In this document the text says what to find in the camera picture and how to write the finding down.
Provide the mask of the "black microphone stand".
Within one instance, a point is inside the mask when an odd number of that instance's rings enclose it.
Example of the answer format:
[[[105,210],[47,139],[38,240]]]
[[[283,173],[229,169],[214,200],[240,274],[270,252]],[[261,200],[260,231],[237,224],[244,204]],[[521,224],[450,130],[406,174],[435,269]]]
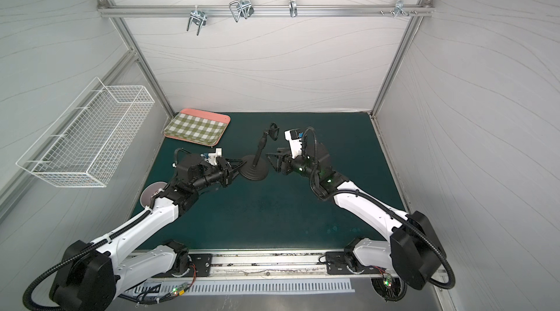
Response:
[[[271,123],[267,130],[264,130],[259,140],[258,148],[253,155],[246,155],[241,158],[244,164],[239,168],[239,173],[250,181],[262,181],[268,175],[267,165],[261,161],[261,154],[265,149],[268,138],[277,140],[279,127],[276,123]]]

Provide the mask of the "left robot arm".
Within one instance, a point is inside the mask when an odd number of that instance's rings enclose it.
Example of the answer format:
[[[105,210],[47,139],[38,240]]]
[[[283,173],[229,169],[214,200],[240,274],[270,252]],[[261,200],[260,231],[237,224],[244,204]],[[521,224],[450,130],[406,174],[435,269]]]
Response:
[[[190,210],[201,194],[231,185],[244,164],[219,153],[182,152],[169,182],[143,197],[147,205],[141,213],[100,238],[67,248],[68,263],[57,271],[50,299],[63,310],[105,310],[124,291],[155,275],[191,273],[188,248],[173,240],[136,257],[130,254]]]

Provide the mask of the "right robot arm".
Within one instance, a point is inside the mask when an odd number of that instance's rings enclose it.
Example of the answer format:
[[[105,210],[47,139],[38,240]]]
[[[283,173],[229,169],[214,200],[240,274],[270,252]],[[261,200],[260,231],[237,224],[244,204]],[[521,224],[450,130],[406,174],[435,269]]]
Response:
[[[456,276],[437,234],[423,213],[406,213],[361,190],[332,166],[327,149],[302,146],[293,141],[288,148],[268,153],[273,169],[282,175],[306,177],[312,192],[322,201],[331,201],[373,227],[387,242],[385,247],[367,238],[349,245],[349,255],[360,269],[392,270],[413,289],[428,283],[453,289]]]

